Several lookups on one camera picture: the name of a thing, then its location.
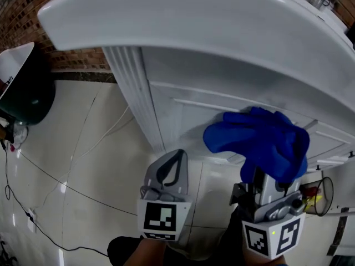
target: floor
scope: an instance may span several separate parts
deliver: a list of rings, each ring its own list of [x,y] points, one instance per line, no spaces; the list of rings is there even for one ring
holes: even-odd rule
[[[8,153],[9,184],[25,208],[39,206],[36,220],[55,242],[106,253],[115,237],[139,236],[136,200],[146,169],[156,158],[128,111],[95,149],[76,162],[127,104],[116,84],[57,81],[56,86],[49,114],[30,128],[20,150]],[[5,163],[4,152],[0,162]],[[108,258],[92,251],[62,252],[38,230],[32,232],[19,204],[13,197],[6,200],[4,167],[1,170],[0,236],[20,265],[110,265]],[[42,206],[58,179],[61,183]],[[189,161],[194,202],[176,247],[194,257],[208,256],[228,225],[233,211],[229,197],[239,181],[234,167]],[[327,265],[337,224],[338,218],[308,216],[300,245],[286,255],[288,264]]]

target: electrical cord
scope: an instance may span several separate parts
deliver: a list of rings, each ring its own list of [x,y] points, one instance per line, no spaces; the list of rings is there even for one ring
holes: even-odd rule
[[[10,185],[9,185],[9,179],[8,179],[8,177],[7,177],[7,150],[6,150],[6,148],[5,148],[4,150],[5,150],[5,154],[6,154],[6,161],[5,161],[5,176],[6,176],[6,184],[7,184],[6,187],[5,187],[5,196],[6,196],[6,199],[7,199],[7,200],[10,200],[11,193],[12,193],[13,198],[14,198],[14,199],[16,200],[16,202],[20,205],[20,207],[22,208],[22,210],[25,212],[26,216],[29,217],[30,221],[38,228],[38,230],[39,230],[42,234],[44,234],[55,246],[59,247],[60,249],[65,250],[65,251],[68,251],[68,252],[70,252],[70,251],[76,251],[76,250],[78,250],[78,249],[87,249],[87,250],[95,251],[95,252],[97,252],[97,253],[99,253],[99,254],[101,254],[101,255],[103,255],[103,256],[108,257],[108,255],[106,255],[106,254],[104,254],[104,253],[102,253],[102,252],[100,252],[100,251],[98,251],[98,250],[96,250],[96,249],[94,249],[94,248],[89,248],[89,247],[84,247],[84,246],[79,246],[79,247],[76,247],[76,248],[73,248],[73,249],[64,248],[64,247],[62,247],[62,246],[56,244],[56,243],[54,242],[54,240],[52,240],[47,234],[45,234],[44,231],[41,230],[41,228],[34,222],[34,219],[33,219],[33,217],[31,216],[31,214],[28,213],[28,212],[25,210],[25,208],[22,206],[22,204],[20,203],[20,201],[16,198],[15,193],[13,192],[13,190],[11,189],[11,187],[10,187]]]
[[[36,206],[36,207],[34,207],[33,210],[35,210],[35,209],[37,209],[37,208],[42,208],[42,207],[44,206],[45,202],[47,201],[48,196],[49,196],[52,192],[54,192],[54,190],[57,188],[58,184],[60,183],[60,180],[61,180],[64,176],[70,175],[72,169],[77,165],[78,161],[79,161],[82,157],[84,157],[84,156],[86,156],[88,153],[90,153],[90,152],[102,141],[102,139],[105,138],[105,136],[106,136],[108,133],[110,133],[113,128],[116,127],[116,125],[120,122],[120,120],[121,120],[121,119],[123,118],[123,116],[126,114],[128,108],[129,108],[129,106],[126,107],[126,109],[125,109],[124,112],[121,114],[121,116],[118,118],[118,120],[116,121],[116,123],[115,123],[114,125],[112,125],[112,127],[111,127],[109,130],[106,131],[106,133],[100,138],[99,141],[97,141],[97,143],[96,143],[94,146],[92,146],[87,152],[83,153],[80,157],[78,157],[78,158],[76,159],[75,163],[70,166],[69,171],[68,171],[67,173],[63,174],[63,175],[57,180],[57,183],[55,184],[54,188],[53,188],[53,189],[46,195],[46,197],[44,198],[43,204],[42,204],[41,206]]]
[[[326,6],[326,7],[328,7],[328,6],[331,4],[331,1],[328,0],[328,3],[327,3],[326,1],[327,1],[327,0],[324,0],[323,5]]]

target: yellow object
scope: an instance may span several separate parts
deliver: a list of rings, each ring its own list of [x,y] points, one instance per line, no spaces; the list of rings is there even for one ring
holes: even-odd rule
[[[312,207],[312,206],[315,205],[315,200],[316,200],[316,203],[317,203],[317,202],[318,202],[320,199],[322,199],[322,198],[323,198],[322,195],[317,195],[317,198],[315,198],[315,197],[313,196],[313,197],[311,197],[310,199],[305,199],[305,200],[303,200],[303,201],[305,201],[304,203],[307,204],[307,206],[306,206],[306,208],[305,208],[305,212],[307,212],[307,210],[308,210],[310,207]]]

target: black cable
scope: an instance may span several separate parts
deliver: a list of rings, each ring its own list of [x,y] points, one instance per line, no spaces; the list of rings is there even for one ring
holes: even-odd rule
[[[328,6],[331,4],[331,1],[328,0],[328,3],[327,3],[326,1],[327,1],[327,0],[324,0],[323,5],[326,6],[326,7],[328,7]]]
[[[66,249],[58,244],[56,244],[48,235],[46,235],[42,230],[41,228],[34,222],[34,219],[33,217],[31,216],[30,213],[28,213],[22,206],[22,204],[20,203],[19,200],[17,200],[16,196],[15,196],[15,193],[13,192],[13,190],[11,189],[10,185],[9,185],[9,180],[8,180],[8,177],[7,177],[7,150],[6,148],[4,149],[5,150],[5,154],[6,154],[6,161],[5,161],[5,176],[6,176],[6,186],[5,186],[5,196],[6,196],[6,199],[7,200],[10,200],[10,197],[11,197],[11,193],[13,195],[13,198],[16,200],[16,202],[21,206],[22,210],[25,212],[26,216],[29,217],[29,220],[39,229],[39,231],[41,233],[43,233],[55,246],[61,248],[62,250],[65,250],[65,251],[76,251],[78,249],[87,249],[87,250],[92,250],[92,251],[95,251],[103,256],[106,256],[108,257],[106,254],[94,249],[94,248],[89,248],[89,247],[84,247],[84,246],[79,246],[79,247],[76,247],[76,248],[73,248],[73,249]]]

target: person's hand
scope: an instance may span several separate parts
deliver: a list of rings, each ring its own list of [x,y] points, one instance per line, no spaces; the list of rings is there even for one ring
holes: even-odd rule
[[[124,266],[163,266],[166,243],[144,238]]]
[[[277,266],[277,265],[286,265],[284,256],[280,256],[275,260],[270,260],[264,258],[253,251],[250,251],[246,247],[246,239],[243,232],[243,255],[246,266]]]

